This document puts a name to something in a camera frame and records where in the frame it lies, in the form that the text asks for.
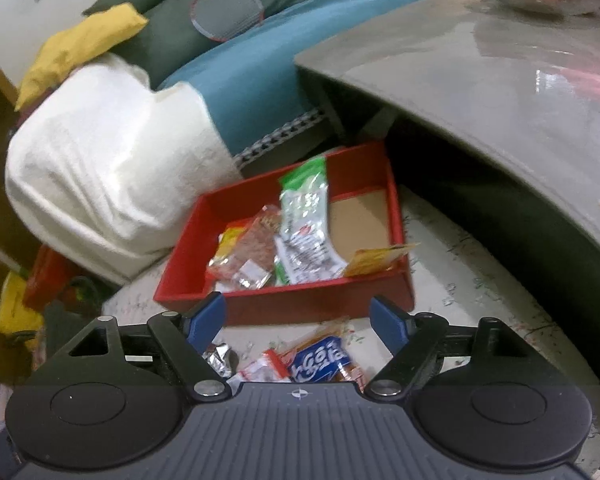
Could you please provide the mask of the floral tablecloth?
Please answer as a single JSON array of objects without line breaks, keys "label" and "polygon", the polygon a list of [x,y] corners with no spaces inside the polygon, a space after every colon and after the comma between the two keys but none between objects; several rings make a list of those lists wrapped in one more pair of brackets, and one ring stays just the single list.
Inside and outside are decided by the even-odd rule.
[{"label": "floral tablecloth", "polygon": [[[415,312],[442,315],[452,325],[476,326],[480,318],[495,316],[508,324],[550,362],[582,388],[590,399],[594,422],[577,459],[578,466],[600,478],[600,382],[583,356],[550,316],[472,236],[421,198],[407,193],[403,220],[409,240],[418,246],[410,255]],[[152,297],[162,278],[166,260],[122,287],[105,302],[102,313],[119,325],[146,322],[162,312]],[[316,324],[225,327],[216,338],[224,341],[248,364],[266,348],[284,344],[312,332]],[[373,376],[390,358],[366,318],[349,322],[346,341],[351,356]]]}]

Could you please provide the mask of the grey coffee table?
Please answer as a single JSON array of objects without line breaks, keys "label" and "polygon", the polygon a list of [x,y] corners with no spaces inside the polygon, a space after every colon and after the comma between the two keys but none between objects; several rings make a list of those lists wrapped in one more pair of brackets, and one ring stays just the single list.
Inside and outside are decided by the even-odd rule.
[{"label": "grey coffee table", "polygon": [[600,248],[600,10],[559,19],[420,0],[294,62],[467,145]]}]

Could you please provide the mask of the teal sofa cover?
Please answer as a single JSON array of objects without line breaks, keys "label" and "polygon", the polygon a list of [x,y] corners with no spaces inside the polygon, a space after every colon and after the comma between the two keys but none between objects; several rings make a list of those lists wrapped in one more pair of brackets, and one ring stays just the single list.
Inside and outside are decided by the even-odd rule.
[{"label": "teal sofa cover", "polygon": [[161,85],[187,82],[200,92],[228,151],[245,167],[324,122],[300,86],[298,53],[416,1],[306,0],[186,63]]}]

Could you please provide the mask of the red yellow Trolli bag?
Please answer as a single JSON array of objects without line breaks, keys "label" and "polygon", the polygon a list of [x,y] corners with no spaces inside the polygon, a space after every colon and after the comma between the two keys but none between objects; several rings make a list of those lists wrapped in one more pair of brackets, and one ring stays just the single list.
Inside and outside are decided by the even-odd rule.
[{"label": "red yellow Trolli bag", "polygon": [[232,223],[220,234],[218,247],[209,261],[209,266],[215,266],[228,257],[245,229],[245,223]]}]

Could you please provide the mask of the blue snack packet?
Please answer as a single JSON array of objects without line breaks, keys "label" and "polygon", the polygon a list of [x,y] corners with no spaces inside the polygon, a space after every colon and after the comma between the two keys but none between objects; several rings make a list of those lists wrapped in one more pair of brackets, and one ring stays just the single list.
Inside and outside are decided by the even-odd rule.
[{"label": "blue snack packet", "polygon": [[337,335],[318,336],[300,344],[285,356],[294,382],[340,382],[347,380],[352,361]]}]

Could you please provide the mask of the yellow cushion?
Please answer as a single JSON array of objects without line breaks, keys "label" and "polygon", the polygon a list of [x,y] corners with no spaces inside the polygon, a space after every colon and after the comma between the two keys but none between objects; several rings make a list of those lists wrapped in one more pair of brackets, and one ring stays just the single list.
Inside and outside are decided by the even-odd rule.
[{"label": "yellow cushion", "polygon": [[22,78],[15,111],[30,106],[48,89],[61,84],[75,68],[133,38],[147,24],[148,18],[131,3],[122,3],[51,36]]}]

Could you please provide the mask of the green rice cracker packet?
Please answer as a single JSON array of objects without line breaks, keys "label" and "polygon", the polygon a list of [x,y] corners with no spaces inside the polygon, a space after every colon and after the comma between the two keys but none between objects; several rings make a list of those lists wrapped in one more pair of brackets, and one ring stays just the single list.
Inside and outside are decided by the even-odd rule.
[{"label": "green rice cracker packet", "polygon": [[280,284],[340,278],[347,263],[329,237],[326,158],[311,158],[279,179],[280,227],[274,238]]}]

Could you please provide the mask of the red white snack packet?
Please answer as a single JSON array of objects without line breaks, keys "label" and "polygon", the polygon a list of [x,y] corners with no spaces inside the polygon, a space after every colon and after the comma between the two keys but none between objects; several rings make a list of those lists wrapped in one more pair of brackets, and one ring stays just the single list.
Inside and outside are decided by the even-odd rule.
[{"label": "red white snack packet", "polygon": [[291,382],[287,367],[278,354],[270,349],[232,376],[227,385],[236,394],[243,382]]}]

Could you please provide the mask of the yellow snack packet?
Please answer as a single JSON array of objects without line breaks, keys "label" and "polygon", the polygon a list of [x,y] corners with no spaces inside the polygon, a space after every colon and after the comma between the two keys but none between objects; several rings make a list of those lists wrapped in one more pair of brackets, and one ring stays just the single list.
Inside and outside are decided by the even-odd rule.
[{"label": "yellow snack packet", "polygon": [[342,271],[344,278],[375,274],[391,269],[397,261],[407,256],[417,243],[392,245],[384,248],[359,249]]}]

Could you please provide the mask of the red storage box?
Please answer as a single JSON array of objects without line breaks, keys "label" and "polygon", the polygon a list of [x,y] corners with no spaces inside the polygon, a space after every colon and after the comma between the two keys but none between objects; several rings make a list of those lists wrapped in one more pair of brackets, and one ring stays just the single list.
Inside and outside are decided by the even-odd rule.
[{"label": "red storage box", "polygon": [[[404,243],[396,182],[385,148],[370,142],[326,156],[329,185],[329,234],[344,258],[359,249]],[[219,237],[230,224],[246,222],[266,205],[277,203],[279,180],[287,168],[260,174],[201,195],[173,249],[154,299],[186,312],[211,292],[207,266]],[[404,311],[414,307],[407,258],[376,274],[305,285],[272,286],[228,292],[230,325],[313,323],[332,318],[365,318],[373,296],[381,295]]]}]

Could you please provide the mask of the orange spicy strip packet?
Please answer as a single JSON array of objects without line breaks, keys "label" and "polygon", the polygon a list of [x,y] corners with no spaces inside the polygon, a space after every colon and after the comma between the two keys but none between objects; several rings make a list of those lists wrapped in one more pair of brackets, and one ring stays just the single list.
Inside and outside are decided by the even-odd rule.
[{"label": "orange spicy strip packet", "polygon": [[245,223],[246,229],[227,258],[207,266],[208,278],[229,290],[257,290],[268,284],[274,274],[280,220],[280,209],[266,205],[254,217],[232,222]]}]

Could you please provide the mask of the dark red snack pouch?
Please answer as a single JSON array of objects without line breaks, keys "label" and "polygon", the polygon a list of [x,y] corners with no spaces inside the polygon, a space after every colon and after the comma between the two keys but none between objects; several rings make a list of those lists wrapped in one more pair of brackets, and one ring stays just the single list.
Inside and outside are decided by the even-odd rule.
[{"label": "dark red snack pouch", "polygon": [[230,379],[237,372],[239,356],[226,342],[210,344],[202,357],[224,379]]}]

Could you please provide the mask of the badminton racket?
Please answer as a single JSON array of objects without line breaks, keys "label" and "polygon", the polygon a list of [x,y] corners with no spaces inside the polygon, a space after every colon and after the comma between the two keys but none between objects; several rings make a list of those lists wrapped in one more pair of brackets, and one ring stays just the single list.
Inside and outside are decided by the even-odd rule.
[{"label": "badminton racket", "polygon": [[202,36],[215,42],[227,42],[264,19],[261,0],[193,0],[190,20]]}]

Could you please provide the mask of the cream white blanket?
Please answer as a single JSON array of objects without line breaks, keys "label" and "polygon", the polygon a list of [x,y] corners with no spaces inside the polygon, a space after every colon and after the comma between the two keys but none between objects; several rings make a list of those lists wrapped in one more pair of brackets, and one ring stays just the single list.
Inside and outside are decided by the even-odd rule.
[{"label": "cream white blanket", "polygon": [[152,91],[114,54],[73,72],[29,116],[5,165],[23,224],[118,285],[176,244],[199,195],[241,177],[195,88]]}]

